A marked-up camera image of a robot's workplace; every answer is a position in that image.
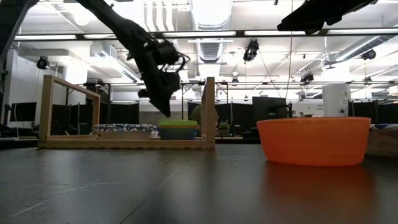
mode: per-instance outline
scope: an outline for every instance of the wooden frame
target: wooden frame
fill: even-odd
[[[52,136],[52,97],[54,83],[85,93],[93,100],[93,127],[100,122],[100,96],[57,77],[45,75],[40,115],[39,148],[41,149],[214,149],[215,148],[215,79],[207,78],[202,95],[201,139],[193,141],[100,139],[87,136]]]

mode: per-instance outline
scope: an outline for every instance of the ceiling duct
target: ceiling duct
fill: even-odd
[[[388,23],[386,27],[398,27],[398,18]],[[355,58],[367,51],[381,45],[391,39],[393,39],[395,35],[379,35],[375,37],[365,37],[358,41],[357,43],[349,46],[348,48],[342,50],[335,56],[336,62],[345,62],[349,59]]]
[[[228,30],[232,0],[190,0],[190,6],[194,30]],[[217,62],[224,50],[223,43],[199,43],[197,46],[199,58],[205,63]]]

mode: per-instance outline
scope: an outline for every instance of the black robotic arm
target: black robotic arm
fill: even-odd
[[[139,94],[149,97],[150,102],[166,117],[170,117],[170,97],[180,89],[178,71],[183,68],[189,57],[176,51],[168,40],[156,40],[142,27],[117,14],[103,0],[77,0],[83,7],[92,12],[103,24],[109,27],[121,44],[128,49],[127,59],[134,59],[147,89]],[[27,11],[38,3],[38,0],[2,0],[0,2],[0,62],[14,40]],[[182,64],[176,72],[158,69],[165,68],[180,61]]]

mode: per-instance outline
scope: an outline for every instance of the orange plastic bin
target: orange plastic bin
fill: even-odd
[[[306,166],[353,166],[368,147],[370,118],[292,118],[257,122],[270,161]]]

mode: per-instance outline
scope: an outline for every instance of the ceiling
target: ceiling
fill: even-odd
[[[167,7],[171,2],[172,5],[172,26],[177,31],[191,30],[190,6],[188,0],[169,0],[163,1],[163,13],[166,13]],[[277,6],[274,6],[274,1],[270,0],[255,0],[233,1],[231,21],[229,29],[231,30],[255,30],[255,29],[270,29],[276,30],[276,26],[280,21],[288,15],[293,9],[301,6],[303,1],[284,1],[280,0]],[[166,16],[163,16],[162,22],[157,21],[157,6],[159,1],[145,0],[143,2],[143,9],[134,9],[132,4],[124,2],[119,6],[123,12],[132,13],[135,10],[141,12],[144,28],[148,31],[166,31],[169,29]],[[95,17],[87,16],[90,22],[85,26],[79,26],[76,23],[76,9],[82,10],[78,4],[63,3],[63,1],[40,1],[38,5],[33,7],[26,16],[20,34],[68,34],[68,33],[107,33],[111,32],[104,24],[102,24]],[[148,12],[152,11],[153,26],[149,26]],[[391,21],[395,21],[398,16],[398,1],[383,1],[375,5],[366,6],[357,12],[348,14],[343,17],[343,20],[333,26],[332,28],[375,28],[391,26]],[[289,80],[289,74],[293,75],[303,68],[306,64],[314,60],[317,56],[325,52],[333,53],[344,50],[360,41],[364,37],[262,37],[258,38],[260,54],[252,62],[248,62],[245,66],[242,57],[243,52],[249,38],[232,38],[225,40],[232,41],[225,44],[222,58],[219,62],[225,62],[225,65],[220,69],[220,80],[230,81],[233,77],[233,71],[238,72],[238,78],[241,82],[265,82],[272,80],[277,82],[286,82]],[[197,47],[195,44],[189,44],[189,39],[175,40],[175,45],[179,51],[191,57],[191,62],[188,64],[188,78],[190,80],[200,77],[202,74],[198,72]],[[72,41],[72,42],[24,42],[24,45],[32,49],[54,49],[63,48],[68,49],[75,55],[79,56],[88,65],[91,65],[89,77],[102,78],[109,82],[123,82],[122,76],[103,65],[101,62],[96,62],[87,54],[79,52],[79,48],[84,45],[95,44],[96,41]],[[112,45],[118,51],[118,57],[124,60],[126,49],[116,40],[101,41],[103,45]],[[374,49],[377,52],[376,59],[366,61],[364,66],[363,60],[351,59],[345,63],[334,65],[335,67],[348,68],[351,72],[349,79],[362,80],[365,74],[370,74],[383,69],[387,69],[396,65],[395,51],[398,50],[398,38],[382,44]],[[311,72],[315,75],[315,80],[322,80],[321,74],[324,71],[321,60],[317,60],[317,64],[311,68]],[[138,72],[134,61],[125,62],[132,71]],[[294,79],[300,80],[298,73]],[[395,73],[388,74],[394,78]]]

